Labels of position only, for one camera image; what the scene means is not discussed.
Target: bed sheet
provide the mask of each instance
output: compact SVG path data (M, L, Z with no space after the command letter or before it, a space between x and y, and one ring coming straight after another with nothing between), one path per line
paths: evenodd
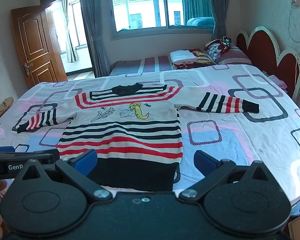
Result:
M141 73L160 72L173 70L167 56L149 57L139 60L117 61L110 76L126 74L127 76L140 75Z
M136 82L199 86L260 105L259 114L217 114L180 109L184 155L176 171L175 190L187 188L203 178L193 163L194 153L200 149L218 160L231 159L237 165L262 160L290 200L300 195L300 109L260 70L249 65L215 65L40 83L27 91L0 119L0 146L13 146L17 152L54 148L69 121L20 134L17 134L16 126L29 116L55 108L81 92Z

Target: headboard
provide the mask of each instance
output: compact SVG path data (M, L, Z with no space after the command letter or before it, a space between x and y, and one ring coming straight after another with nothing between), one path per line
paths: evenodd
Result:
M255 28L250 37L245 31L240 31L236 45L250 58L253 66L284 81L288 86L288 95L297 101L300 91L300 55L295 50L286 49L280 53L274 35L263 26Z

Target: door handle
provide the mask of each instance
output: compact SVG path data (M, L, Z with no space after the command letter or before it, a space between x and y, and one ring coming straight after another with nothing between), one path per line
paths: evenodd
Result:
M29 72L29 67L33 66L33 64L31 63L29 66L27 65L27 63L23 64L23 68L25 69L26 75L29 76L30 72Z

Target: bedside table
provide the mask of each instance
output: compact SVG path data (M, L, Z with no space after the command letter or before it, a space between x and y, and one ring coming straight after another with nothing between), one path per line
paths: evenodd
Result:
M12 106L13 104L13 98L9 97L5 99L2 104L0 105L0 117L3 116L5 112Z

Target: window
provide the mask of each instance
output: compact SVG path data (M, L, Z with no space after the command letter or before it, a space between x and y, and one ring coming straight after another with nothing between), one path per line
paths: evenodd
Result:
M174 11L174 25L181 25L180 11Z
M213 29L214 20L208 0L111 0L114 33L147 28Z
M130 14L131 29L142 29L142 15L141 13Z
M50 7L61 53L66 52L66 28L63 23L59 4ZM84 31L80 0L68 0L69 34L76 49L86 47L87 40Z

